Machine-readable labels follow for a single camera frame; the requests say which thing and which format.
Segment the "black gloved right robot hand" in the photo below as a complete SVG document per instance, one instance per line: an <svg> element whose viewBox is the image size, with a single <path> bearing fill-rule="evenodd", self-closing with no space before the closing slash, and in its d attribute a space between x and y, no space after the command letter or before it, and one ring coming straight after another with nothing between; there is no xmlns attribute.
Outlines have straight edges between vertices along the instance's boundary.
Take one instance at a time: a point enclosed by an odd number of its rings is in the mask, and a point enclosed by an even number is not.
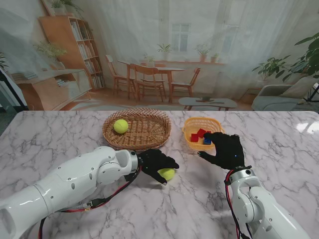
<svg viewBox="0 0 319 239"><path fill-rule="evenodd" d="M204 137L210 139L215 145L216 155L214 156L205 151L199 151L197 154L201 158L222 169L232 170L236 167L245 166L243 147L238 135L215 132L205 133Z"/></svg>

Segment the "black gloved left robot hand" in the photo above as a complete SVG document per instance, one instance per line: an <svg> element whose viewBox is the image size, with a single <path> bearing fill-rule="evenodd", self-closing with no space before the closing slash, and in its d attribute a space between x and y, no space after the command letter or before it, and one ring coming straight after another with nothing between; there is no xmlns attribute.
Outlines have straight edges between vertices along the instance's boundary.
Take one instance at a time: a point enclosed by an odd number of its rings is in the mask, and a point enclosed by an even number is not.
<svg viewBox="0 0 319 239"><path fill-rule="evenodd" d="M161 169L178 169L179 165L170 156L166 156L159 149L148 149L138 154L139 167L159 183L166 185L167 180L158 173Z"/></svg>

